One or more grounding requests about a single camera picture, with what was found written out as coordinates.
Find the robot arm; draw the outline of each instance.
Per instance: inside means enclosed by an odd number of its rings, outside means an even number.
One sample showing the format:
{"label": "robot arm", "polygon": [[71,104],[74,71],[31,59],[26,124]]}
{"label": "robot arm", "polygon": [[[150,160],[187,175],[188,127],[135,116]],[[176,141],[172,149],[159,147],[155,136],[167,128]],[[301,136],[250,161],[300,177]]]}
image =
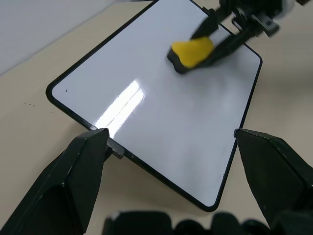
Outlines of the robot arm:
{"label": "robot arm", "polygon": [[[313,168],[282,139],[238,129],[234,134],[251,191],[268,222],[240,224],[214,216],[210,230],[185,220],[172,229],[161,212],[116,213],[103,235],[312,235]],[[98,195],[103,163],[111,155],[107,129],[76,137],[41,173],[0,235],[82,235]]]}
{"label": "robot arm", "polygon": [[[308,1],[297,0],[301,5]],[[168,54],[168,59],[178,73],[208,67],[232,54],[250,38],[257,37],[263,32],[269,37],[273,36],[280,28],[274,19],[286,16],[293,9],[295,2],[296,0],[220,0],[218,9],[204,9],[208,17],[192,35],[191,40],[209,37],[231,14],[234,15],[232,23],[238,28],[239,33],[227,37],[208,54],[206,59],[192,68],[184,66],[179,60],[179,55],[175,54],[172,49]]]}

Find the whiteboard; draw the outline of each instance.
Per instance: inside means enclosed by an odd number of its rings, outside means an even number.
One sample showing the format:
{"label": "whiteboard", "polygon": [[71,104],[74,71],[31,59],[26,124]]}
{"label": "whiteboard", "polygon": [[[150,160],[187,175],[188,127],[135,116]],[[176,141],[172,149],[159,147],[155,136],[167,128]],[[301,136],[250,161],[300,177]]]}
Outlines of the whiteboard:
{"label": "whiteboard", "polygon": [[[91,129],[108,127],[110,137],[135,162],[212,211],[261,59],[242,46],[214,66],[177,74],[166,58],[170,45],[189,40],[205,17],[190,0],[152,3],[96,53],[61,75],[50,100]],[[217,44],[228,35],[221,27],[211,39]]]}

